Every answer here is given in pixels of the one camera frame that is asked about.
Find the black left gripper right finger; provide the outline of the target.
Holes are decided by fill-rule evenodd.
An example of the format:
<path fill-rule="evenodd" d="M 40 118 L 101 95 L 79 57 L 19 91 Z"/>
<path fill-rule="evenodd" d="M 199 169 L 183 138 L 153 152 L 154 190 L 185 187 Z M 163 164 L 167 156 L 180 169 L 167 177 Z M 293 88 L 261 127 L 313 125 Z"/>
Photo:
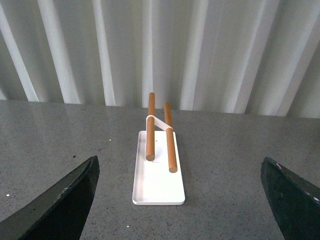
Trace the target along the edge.
<path fill-rule="evenodd" d="M 275 160 L 265 157 L 261 183 L 286 240 L 320 238 L 320 188 Z"/>

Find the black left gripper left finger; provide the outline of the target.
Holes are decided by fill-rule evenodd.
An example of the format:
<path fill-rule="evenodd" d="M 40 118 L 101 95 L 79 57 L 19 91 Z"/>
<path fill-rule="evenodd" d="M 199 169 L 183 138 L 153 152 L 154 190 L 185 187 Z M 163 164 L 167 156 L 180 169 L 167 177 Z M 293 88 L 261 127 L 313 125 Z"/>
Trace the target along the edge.
<path fill-rule="evenodd" d="M 2 240 L 78 240 L 100 175 L 92 156 L 0 223 Z"/>

